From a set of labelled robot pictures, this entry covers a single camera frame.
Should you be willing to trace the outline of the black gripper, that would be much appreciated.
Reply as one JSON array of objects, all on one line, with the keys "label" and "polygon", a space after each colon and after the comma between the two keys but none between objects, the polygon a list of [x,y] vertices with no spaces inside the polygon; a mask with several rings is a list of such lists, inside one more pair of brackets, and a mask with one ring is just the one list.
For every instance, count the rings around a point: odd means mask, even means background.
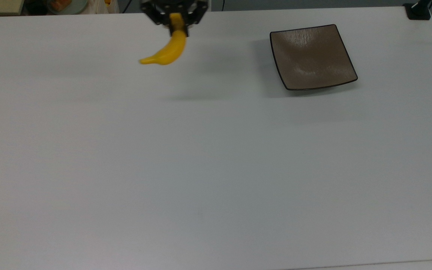
[{"label": "black gripper", "polygon": [[210,8],[209,0],[141,0],[140,9],[156,25],[167,26],[169,35],[173,36],[173,16],[180,14],[183,30],[188,38],[188,28],[191,25],[199,24],[202,17]]}]

